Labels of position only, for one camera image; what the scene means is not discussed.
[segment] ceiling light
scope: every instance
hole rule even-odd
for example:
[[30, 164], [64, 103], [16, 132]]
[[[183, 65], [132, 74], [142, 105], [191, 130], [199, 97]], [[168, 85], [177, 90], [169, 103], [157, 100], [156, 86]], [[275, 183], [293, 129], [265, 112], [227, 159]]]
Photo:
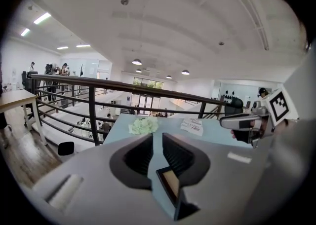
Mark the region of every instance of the ceiling light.
[[29, 31], [30, 31], [29, 29], [25, 29], [25, 30], [22, 32], [21, 36], [25, 36]]
[[80, 45], [76, 45], [76, 47], [80, 48], [80, 47], [91, 47], [90, 44], [80, 44]]
[[135, 58], [132, 63], [135, 65], [142, 65], [142, 62], [138, 58]]
[[48, 17], [50, 17], [51, 15], [49, 13], [45, 13], [43, 14], [40, 18], [36, 19], [34, 21], [35, 24], [38, 24], [40, 22], [42, 22], [43, 20], [47, 19]]
[[189, 73], [188, 70], [183, 70], [181, 73], [182, 73], [183, 75], [190, 75], [190, 73]]

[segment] window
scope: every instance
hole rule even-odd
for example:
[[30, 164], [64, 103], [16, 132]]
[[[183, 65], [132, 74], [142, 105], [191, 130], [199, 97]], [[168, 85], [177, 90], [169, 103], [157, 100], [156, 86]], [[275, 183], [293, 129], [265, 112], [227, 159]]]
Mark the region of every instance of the window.
[[151, 88], [157, 88], [157, 89], [162, 89], [163, 82], [159, 81], [154, 81], [154, 80], [149, 80], [145, 78], [134, 78], [134, 85], [141, 85], [145, 87], [151, 87]]

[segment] railing post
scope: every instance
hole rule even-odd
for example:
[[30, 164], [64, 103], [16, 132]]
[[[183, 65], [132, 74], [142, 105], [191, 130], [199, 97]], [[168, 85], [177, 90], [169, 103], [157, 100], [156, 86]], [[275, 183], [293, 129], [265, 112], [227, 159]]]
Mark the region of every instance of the railing post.
[[201, 109], [199, 110], [198, 118], [203, 118], [205, 107], [206, 107], [206, 103], [202, 102]]
[[93, 135], [94, 144], [99, 145], [99, 137], [97, 132], [97, 120], [95, 119], [95, 87], [89, 87], [89, 114], [90, 114], [90, 124], [91, 132]]
[[71, 89], [72, 89], [72, 94], [71, 94], [71, 96], [72, 97], [75, 97], [75, 85], [72, 85], [71, 86]]

